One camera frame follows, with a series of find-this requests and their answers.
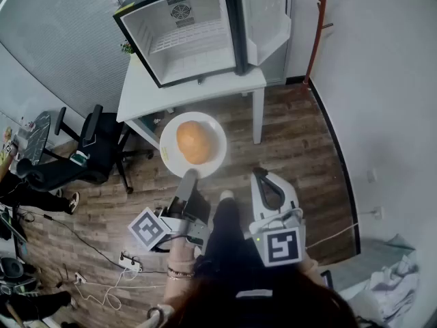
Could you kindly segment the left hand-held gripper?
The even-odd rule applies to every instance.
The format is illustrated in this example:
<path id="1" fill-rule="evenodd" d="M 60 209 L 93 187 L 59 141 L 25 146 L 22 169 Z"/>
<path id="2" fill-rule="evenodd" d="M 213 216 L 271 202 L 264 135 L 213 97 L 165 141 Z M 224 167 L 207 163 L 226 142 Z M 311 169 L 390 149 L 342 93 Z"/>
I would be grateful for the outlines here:
<path id="1" fill-rule="evenodd" d="M 205 221 L 188 213 L 195 205 L 197 171 L 189 169 L 168 207 L 145 208 L 128 226 L 137 241 L 148 251 L 158 251 L 160 245 L 178 238 L 205 251 L 210 229 Z"/>

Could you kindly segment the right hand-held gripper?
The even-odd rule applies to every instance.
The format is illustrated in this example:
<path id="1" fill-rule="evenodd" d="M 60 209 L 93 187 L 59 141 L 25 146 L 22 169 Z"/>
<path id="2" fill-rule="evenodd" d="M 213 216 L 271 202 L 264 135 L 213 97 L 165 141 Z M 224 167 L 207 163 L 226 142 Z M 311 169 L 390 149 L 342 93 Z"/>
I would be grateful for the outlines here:
<path id="1" fill-rule="evenodd" d="M 255 167 L 251 174 L 255 221 L 249 232 L 265 267 L 296 264 L 304 258 L 306 225 L 295 188 Z"/>

